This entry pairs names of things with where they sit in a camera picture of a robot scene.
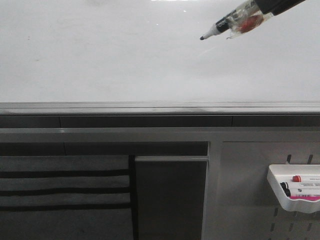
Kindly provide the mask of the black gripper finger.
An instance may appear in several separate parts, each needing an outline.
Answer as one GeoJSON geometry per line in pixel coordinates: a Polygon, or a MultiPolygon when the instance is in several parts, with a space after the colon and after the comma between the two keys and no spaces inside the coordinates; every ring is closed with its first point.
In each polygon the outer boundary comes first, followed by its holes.
{"type": "Polygon", "coordinates": [[[258,8],[263,14],[272,13],[277,16],[305,0],[255,0],[258,8]]]}

